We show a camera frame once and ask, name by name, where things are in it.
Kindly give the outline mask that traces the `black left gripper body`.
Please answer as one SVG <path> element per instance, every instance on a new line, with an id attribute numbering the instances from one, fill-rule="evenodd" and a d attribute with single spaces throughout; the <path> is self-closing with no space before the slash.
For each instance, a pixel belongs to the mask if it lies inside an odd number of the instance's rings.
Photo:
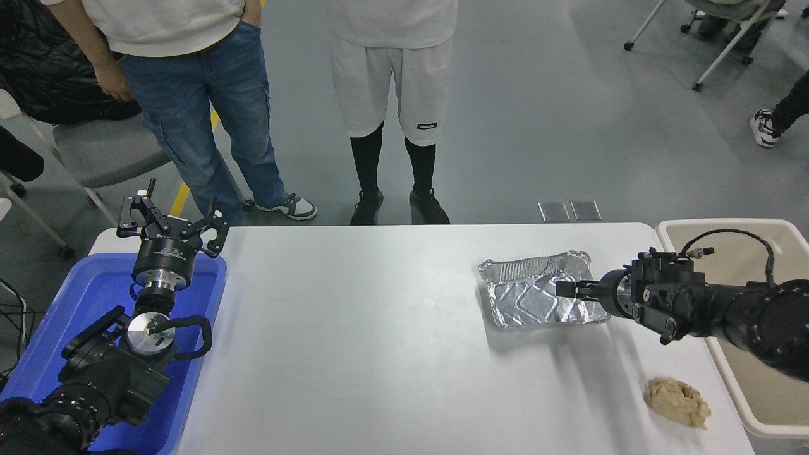
<path id="1" fill-rule="evenodd" d="M 187 219 L 169 217 L 168 233 L 159 230 L 158 222 L 144 225 L 141 245 L 134 268 L 136 282 L 190 282 L 193 276 L 200 239 L 188 242 L 184 231 L 191 233 Z"/>

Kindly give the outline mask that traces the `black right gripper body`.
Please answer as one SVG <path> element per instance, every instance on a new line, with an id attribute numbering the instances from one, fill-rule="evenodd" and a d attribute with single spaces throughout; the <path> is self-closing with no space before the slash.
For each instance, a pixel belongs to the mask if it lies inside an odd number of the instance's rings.
<path id="1" fill-rule="evenodd" d="M 596 287 L 601 307 L 612 316 L 632 318 L 633 299 L 630 271 L 611 270 L 604 274 Z"/>

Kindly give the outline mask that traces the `person's right hand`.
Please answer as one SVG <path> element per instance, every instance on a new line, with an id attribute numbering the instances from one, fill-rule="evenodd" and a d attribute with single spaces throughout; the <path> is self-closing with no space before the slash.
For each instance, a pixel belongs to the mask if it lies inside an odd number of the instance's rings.
<path id="1" fill-rule="evenodd" d="M 98 61 L 97 63 L 92 63 L 92 67 L 96 80 L 104 94 L 123 102 L 133 102 L 135 100 L 123 69 L 117 61 Z"/>

